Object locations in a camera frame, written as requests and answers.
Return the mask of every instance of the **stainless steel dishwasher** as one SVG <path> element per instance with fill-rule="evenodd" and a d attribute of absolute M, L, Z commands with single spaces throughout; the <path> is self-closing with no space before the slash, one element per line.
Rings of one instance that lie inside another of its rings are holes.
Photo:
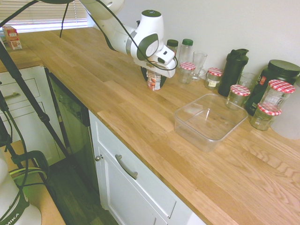
<path fill-rule="evenodd" d="M 89 110 L 62 82 L 45 70 L 54 92 L 54 105 L 67 151 L 71 160 L 77 162 L 73 164 L 75 170 L 88 189 L 99 192 Z"/>

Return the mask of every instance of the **cardboard box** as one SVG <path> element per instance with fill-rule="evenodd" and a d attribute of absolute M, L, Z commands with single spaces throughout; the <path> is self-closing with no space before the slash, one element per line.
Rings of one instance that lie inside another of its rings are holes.
<path fill-rule="evenodd" d="M 9 47 L 13 50 L 22 49 L 17 30 L 12 26 L 3 26 L 2 28 Z"/>

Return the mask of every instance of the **clear plastic container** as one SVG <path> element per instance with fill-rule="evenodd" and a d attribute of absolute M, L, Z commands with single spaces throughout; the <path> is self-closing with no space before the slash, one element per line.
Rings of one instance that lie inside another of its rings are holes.
<path fill-rule="evenodd" d="M 281 80 L 270 80 L 260 105 L 274 112 L 280 110 L 284 101 L 295 92 L 295 87 Z"/>
<path fill-rule="evenodd" d="M 175 112 L 175 131 L 198 149 L 210 152 L 248 114 L 242 107 L 234 111 L 226 107 L 226 98 L 207 94 Z"/>
<path fill-rule="evenodd" d="M 180 83 L 189 84 L 192 81 L 193 71 L 196 66 L 191 62 L 183 62 L 180 64 L 180 74 L 178 81 Z"/>
<path fill-rule="evenodd" d="M 209 68 L 207 70 L 204 86 L 208 89 L 215 90 L 220 86 L 223 71 L 218 68 Z"/>
<path fill-rule="evenodd" d="M 193 40 L 183 39 L 180 47 L 178 65 L 182 62 L 193 62 Z"/>
<path fill-rule="evenodd" d="M 250 90 L 245 86 L 239 84 L 231 85 L 226 106 L 230 109 L 238 110 L 239 108 L 236 107 L 236 105 L 242 107 L 247 101 L 249 95 Z"/>
<path fill-rule="evenodd" d="M 269 111 L 263 108 L 260 103 L 258 103 L 257 109 L 250 121 L 250 124 L 258 130 L 267 130 L 273 123 L 276 116 L 279 116 L 280 114 L 281 110 L 277 112 Z"/>

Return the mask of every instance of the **empty glass jar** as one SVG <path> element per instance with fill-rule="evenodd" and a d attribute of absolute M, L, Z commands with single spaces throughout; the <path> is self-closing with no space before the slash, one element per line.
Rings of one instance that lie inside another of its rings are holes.
<path fill-rule="evenodd" d="M 250 95 L 250 90 L 248 88 L 239 84 L 231 85 L 226 106 L 230 109 L 238 110 L 239 108 L 236 105 L 242 107 L 244 103 L 247 101 L 249 95 Z"/>
<path fill-rule="evenodd" d="M 281 80 L 270 80 L 260 101 L 260 105 L 271 111 L 279 111 L 284 101 L 295 91 L 290 83 Z"/>
<path fill-rule="evenodd" d="M 257 109 L 252 117 L 250 124 L 258 130 L 267 130 L 273 123 L 276 116 L 281 114 L 281 110 L 274 112 L 267 110 L 261 106 L 260 103 L 257 105 Z"/>
<path fill-rule="evenodd" d="M 189 84 L 192 81 L 193 71 L 196 69 L 194 63 L 182 62 L 180 64 L 180 74 L 178 81 L 181 83 Z"/>

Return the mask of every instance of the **window blinds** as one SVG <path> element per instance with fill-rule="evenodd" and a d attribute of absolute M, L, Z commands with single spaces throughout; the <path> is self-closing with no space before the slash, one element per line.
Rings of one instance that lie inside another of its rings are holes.
<path fill-rule="evenodd" d="M 3 21 L 31 0 L 3 0 L 0 4 L 0 21 Z M 66 4 L 37 2 L 21 12 L 6 25 L 13 26 L 18 33 L 59 30 Z M 87 27 L 87 12 L 79 0 L 69 3 L 64 20 L 64 29 Z"/>

